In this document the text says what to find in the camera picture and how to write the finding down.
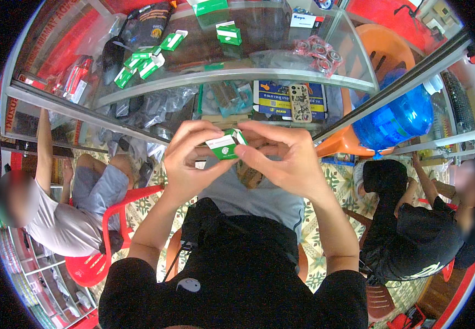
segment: wooden floor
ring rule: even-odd
[[[444,282],[442,272],[433,276],[428,282],[423,296],[418,302],[418,307],[424,312],[428,319],[438,319],[450,304],[455,295],[466,270],[453,269],[450,280]]]

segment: open cardboard box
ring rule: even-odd
[[[294,13],[296,7],[308,10],[315,16]],[[284,5],[287,18],[291,27],[306,27],[308,29],[319,28],[325,19],[323,10],[313,0],[286,0]]]

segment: hand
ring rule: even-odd
[[[412,156],[413,156],[413,168],[421,167],[420,160],[418,159],[418,152],[414,151],[412,153]]]
[[[62,176],[64,178],[64,184],[69,185],[73,178],[73,166],[71,166],[71,161],[69,159],[64,159],[64,162],[62,163]]]
[[[234,152],[248,166],[290,193],[311,201],[319,200],[321,192],[328,185],[308,131],[257,121],[242,122],[238,127],[249,145],[238,145]],[[265,155],[277,155],[282,160],[272,161]]]
[[[179,207],[199,194],[237,162],[237,159],[222,160],[206,170],[195,168],[196,159],[213,155],[211,149],[198,145],[223,135],[223,131],[209,121],[194,120],[181,124],[164,152],[164,167],[168,176],[164,194],[169,200],[173,199],[174,205]]]

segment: gray t-shirt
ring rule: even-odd
[[[62,256],[98,253],[100,223],[87,211],[52,200],[35,180],[40,193],[38,212],[24,228],[34,240]]]

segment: white and green box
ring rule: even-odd
[[[121,71],[115,77],[115,83],[120,88],[124,88],[124,86],[128,83],[129,79],[135,74],[134,70],[128,69],[127,67],[123,67]]]
[[[179,43],[188,35],[188,31],[176,30],[175,33],[168,34],[161,43],[161,49],[163,50],[175,50]]]
[[[226,0],[187,0],[192,6],[195,16],[228,8]]]
[[[152,74],[156,69],[161,67],[164,64],[164,57],[162,54],[159,54],[157,57],[152,56],[150,59],[145,60],[137,68],[141,78],[146,79],[150,74]]]
[[[126,60],[126,62],[124,62],[124,66],[126,66],[128,69],[131,69],[133,71],[136,71],[137,70],[137,67],[141,64],[141,62],[143,61],[144,59],[142,58],[136,58],[136,59],[132,59],[131,57],[128,58]]]
[[[219,160],[237,159],[238,156],[234,153],[236,145],[248,145],[241,130],[236,128],[225,130],[225,135],[223,137],[206,141],[206,144]]]
[[[161,47],[159,46],[142,46],[132,54],[132,59],[148,59],[151,56],[159,55],[160,52]]]
[[[236,28],[234,21],[216,24],[215,31],[217,33],[217,38],[222,43],[239,46],[242,42],[241,30]]]

